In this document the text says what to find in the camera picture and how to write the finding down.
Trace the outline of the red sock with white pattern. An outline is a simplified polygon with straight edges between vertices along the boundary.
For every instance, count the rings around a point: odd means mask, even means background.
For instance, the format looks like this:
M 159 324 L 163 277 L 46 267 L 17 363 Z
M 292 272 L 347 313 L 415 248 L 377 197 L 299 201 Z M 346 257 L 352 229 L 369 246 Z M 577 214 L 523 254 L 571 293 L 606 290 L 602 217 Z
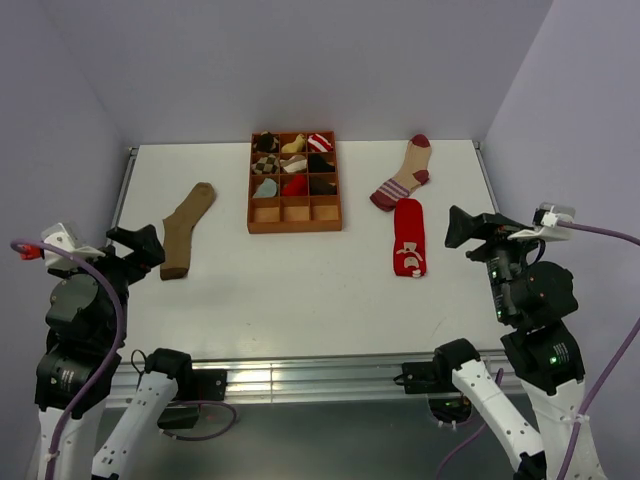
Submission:
M 393 269 L 396 276 L 420 278 L 427 272 L 424 214 L 421 203 L 400 199 L 394 211 Z

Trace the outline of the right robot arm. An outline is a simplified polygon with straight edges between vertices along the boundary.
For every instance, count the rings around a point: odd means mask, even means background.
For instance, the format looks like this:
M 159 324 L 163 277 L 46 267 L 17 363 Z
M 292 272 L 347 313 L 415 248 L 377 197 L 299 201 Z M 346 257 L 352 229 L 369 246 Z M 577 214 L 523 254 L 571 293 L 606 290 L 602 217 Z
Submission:
M 573 276 L 560 265 L 527 255 L 552 241 L 569 239 L 565 223 L 571 207 L 541 204 L 531 227 L 498 213 L 472 216 L 449 210 L 448 248 L 470 239 L 480 246 L 467 252 L 485 265 L 497 320 L 511 327 L 501 342 L 536 416 L 531 425 L 490 374 L 466 339 L 438 347 L 433 378 L 443 389 L 466 396 L 507 454 L 517 479 L 602 479 L 589 421 L 580 407 L 585 369 L 580 349 L 563 320 L 575 312 Z

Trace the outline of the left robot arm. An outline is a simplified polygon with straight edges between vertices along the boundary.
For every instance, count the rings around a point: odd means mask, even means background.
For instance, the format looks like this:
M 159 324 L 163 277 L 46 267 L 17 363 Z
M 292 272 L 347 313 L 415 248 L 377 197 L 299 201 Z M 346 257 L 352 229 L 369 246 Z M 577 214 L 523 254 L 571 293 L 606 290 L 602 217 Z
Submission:
M 165 260 L 156 229 L 114 227 L 108 239 L 130 252 L 86 245 L 70 225 L 46 230 L 38 244 L 60 281 L 45 316 L 46 353 L 36 370 L 41 479 L 129 479 L 148 435 L 174 399 L 195 386 L 191 357 L 159 348 L 145 361 L 134 397 L 101 447 L 98 427 L 121 362 L 129 288 Z

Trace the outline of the beige maroon striped sock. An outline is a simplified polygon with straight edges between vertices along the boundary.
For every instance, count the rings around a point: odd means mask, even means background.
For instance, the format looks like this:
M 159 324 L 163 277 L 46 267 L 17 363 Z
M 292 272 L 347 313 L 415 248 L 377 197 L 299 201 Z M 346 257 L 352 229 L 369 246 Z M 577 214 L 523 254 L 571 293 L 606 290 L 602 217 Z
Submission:
M 383 182 L 369 197 L 380 210 L 389 212 L 397 203 L 429 181 L 432 147 L 424 134 L 414 135 L 408 142 L 403 163 L 396 174 Z

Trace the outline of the light blue rolled sock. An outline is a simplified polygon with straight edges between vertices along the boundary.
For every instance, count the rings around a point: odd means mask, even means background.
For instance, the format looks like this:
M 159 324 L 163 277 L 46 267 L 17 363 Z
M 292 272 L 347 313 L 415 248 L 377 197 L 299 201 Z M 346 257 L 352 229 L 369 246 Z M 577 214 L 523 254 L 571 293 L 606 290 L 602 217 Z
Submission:
M 275 198 L 278 195 L 278 182 L 272 178 L 265 178 L 256 188 L 254 198 Z

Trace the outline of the checkered rolled sock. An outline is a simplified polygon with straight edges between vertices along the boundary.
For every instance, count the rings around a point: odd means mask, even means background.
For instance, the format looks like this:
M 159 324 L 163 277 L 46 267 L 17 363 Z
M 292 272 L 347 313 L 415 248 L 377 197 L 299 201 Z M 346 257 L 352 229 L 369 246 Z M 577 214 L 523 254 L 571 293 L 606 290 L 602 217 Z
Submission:
M 274 154 L 262 156 L 255 160 L 251 166 L 255 175 L 274 175 L 280 171 L 279 158 Z

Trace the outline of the orange wooden compartment tray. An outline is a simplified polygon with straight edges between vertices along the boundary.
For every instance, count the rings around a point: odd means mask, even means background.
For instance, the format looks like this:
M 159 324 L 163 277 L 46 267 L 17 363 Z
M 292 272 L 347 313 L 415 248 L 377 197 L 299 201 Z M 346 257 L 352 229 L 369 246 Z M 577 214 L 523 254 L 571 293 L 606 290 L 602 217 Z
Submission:
M 302 233 L 302 232 L 330 232 L 340 231 L 343 226 L 340 169 L 337 156 L 336 137 L 331 130 L 314 131 L 292 131 L 274 132 L 269 131 L 279 137 L 279 151 L 275 153 L 261 153 L 253 150 L 253 141 L 256 135 L 262 132 L 255 132 L 251 135 L 251 153 L 249 163 L 249 184 L 248 184 L 248 204 L 247 204 L 247 229 L 251 234 L 271 234 L 271 233 Z M 331 152 L 311 152 L 308 150 L 307 138 L 313 133 L 324 135 L 333 144 Z M 282 153 L 281 147 L 295 139 L 298 134 L 306 136 L 306 146 L 303 152 Z M 320 154 L 328 162 L 335 166 L 333 173 L 310 173 L 307 170 L 303 173 L 286 174 L 280 169 L 274 175 L 255 175 L 252 173 L 252 163 L 258 158 L 274 154 L 279 158 L 289 158 L 300 154 L 308 157 L 310 154 Z M 284 197 L 281 195 L 283 180 L 287 177 L 302 174 L 307 177 L 308 194 L 298 197 Z M 330 183 L 337 186 L 337 194 L 333 196 L 311 196 L 309 192 L 309 177 L 324 177 Z M 265 178 L 272 178 L 278 182 L 278 195 L 275 198 L 254 198 L 256 188 Z

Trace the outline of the beige brown striped rolled sock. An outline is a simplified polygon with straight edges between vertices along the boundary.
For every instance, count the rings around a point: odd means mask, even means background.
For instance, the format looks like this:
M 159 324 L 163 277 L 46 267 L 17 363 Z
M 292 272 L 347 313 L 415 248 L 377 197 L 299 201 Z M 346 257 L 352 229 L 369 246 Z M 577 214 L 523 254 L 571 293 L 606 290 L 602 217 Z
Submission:
M 280 169 L 286 174 L 303 173 L 307 170 L 307 157 L 296 154 L 289 158 L 281 158 L 279 161 Z

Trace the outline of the dark brown black rolled sock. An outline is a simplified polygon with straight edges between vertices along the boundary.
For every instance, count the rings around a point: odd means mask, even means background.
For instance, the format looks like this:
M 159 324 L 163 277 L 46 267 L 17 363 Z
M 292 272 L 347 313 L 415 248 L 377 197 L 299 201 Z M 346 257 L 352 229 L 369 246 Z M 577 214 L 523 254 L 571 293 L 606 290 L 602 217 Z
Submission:
M 309 192 L 311 196 L 333 196 L 337 194 L 337 186 L 324 177 L 309 177 Z

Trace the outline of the yellow rolled sock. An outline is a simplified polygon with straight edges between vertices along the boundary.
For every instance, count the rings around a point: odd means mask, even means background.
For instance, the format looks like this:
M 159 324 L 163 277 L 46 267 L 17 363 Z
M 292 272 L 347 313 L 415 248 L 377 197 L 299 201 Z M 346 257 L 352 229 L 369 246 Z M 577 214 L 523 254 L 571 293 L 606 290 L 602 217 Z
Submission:
M 304 134 L 298 134 L 291 142 L 285 143 L 281 147 L 282 153 L 299 153 L 305 150 L 306 136 Z

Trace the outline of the red white striped rolled sock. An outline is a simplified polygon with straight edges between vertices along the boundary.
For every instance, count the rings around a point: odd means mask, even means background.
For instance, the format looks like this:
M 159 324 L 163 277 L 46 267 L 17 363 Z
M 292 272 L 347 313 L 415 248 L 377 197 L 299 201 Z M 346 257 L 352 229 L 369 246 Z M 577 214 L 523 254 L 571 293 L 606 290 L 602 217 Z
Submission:
M 311 152 L 331 152 L 333 144 L 324 135 L 313 133 L 307 138 L 308 150 Z

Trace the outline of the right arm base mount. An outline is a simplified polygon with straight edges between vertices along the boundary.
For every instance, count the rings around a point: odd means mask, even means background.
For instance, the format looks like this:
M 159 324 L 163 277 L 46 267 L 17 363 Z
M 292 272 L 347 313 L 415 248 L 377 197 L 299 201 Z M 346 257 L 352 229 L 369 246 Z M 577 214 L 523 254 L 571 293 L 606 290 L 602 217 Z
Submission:
M 393 382 L 407 395 L 452 392 L 452 388 L 441 379 L 433 361 L 403 363 L 401 373 L 393 378 Z

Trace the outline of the black box under rail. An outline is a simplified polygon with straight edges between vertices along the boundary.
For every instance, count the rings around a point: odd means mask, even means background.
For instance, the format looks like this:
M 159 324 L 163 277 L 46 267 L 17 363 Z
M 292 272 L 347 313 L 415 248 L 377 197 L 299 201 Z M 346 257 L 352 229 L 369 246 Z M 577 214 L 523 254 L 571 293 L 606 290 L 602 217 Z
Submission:
M 174 406 L 166 408 L 158 418 L 157 426 L 162 430 L 189 430 L 198 422 L 198 406 Z

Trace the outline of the aluminium front rail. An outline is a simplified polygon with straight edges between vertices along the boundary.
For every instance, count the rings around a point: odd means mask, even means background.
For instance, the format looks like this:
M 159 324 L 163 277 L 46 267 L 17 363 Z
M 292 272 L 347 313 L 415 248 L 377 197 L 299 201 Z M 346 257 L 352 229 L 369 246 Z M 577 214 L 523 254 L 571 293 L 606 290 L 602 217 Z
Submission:
M 197 374 L 226 372 L 224 400 L 230 404 L 290 404 L 409 399 L 393 378 L 405 362 L 427 354 L 365 355 L 301 359 L 195 361 Z

